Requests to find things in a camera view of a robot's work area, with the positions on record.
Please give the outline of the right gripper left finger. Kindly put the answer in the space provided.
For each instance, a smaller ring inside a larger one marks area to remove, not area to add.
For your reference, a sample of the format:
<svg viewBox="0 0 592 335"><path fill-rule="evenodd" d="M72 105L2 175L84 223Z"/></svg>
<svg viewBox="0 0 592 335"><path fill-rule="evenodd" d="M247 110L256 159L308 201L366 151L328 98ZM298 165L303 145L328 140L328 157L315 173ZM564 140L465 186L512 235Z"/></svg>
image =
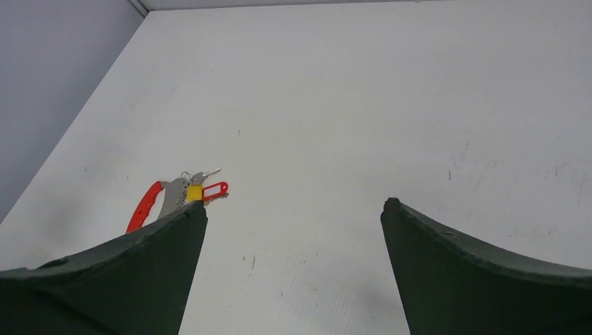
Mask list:
<svg viewBox="0 0 592 335"><path fill-rule="evenodd" d="M177 334L207 229L192 202L35 269L1 273L2 334Z"/></svg>

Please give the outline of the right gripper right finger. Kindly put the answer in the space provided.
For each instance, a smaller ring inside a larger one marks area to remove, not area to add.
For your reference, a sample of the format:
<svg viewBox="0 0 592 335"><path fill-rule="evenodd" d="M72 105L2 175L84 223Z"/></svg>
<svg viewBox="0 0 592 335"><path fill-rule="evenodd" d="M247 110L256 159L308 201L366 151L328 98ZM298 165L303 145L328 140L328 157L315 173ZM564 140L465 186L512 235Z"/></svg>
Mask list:
<svg viewBox="0 0 592 335"><path fill-rule="evenodd" d="M412 334L590 334L591 271L499 248L386 200L385 244Z"/></svg>

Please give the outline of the red handled keyring holder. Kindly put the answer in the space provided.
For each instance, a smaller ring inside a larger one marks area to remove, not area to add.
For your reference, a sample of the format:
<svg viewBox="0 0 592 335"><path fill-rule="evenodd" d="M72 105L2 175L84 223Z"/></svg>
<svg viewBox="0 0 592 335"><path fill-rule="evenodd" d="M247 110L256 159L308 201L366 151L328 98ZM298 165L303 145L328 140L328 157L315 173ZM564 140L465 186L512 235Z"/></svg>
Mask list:
<svg viewBox="0 0 592 335"><path fill-rule="evenodd" d="M125 233L138 230L145 224L159 197L162 199L162 204L158 212L158 218L167 216L183 207L186 204L189 184L190 179L185 174L170 181L155 181L137 204Z"/></svg>

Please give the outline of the yellow key tag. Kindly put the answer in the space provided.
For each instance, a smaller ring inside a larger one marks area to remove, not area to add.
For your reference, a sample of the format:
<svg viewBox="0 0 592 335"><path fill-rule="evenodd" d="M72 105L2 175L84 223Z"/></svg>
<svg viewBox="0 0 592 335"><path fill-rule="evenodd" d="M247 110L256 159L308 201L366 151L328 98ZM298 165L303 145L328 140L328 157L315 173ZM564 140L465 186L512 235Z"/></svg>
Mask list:
<svg viewBox="0 0 592 335"><path fill-rule="evenodd" d="M194 202L202 200L202 186L200 184L189 185L186 191L186 201Z"/></svg>

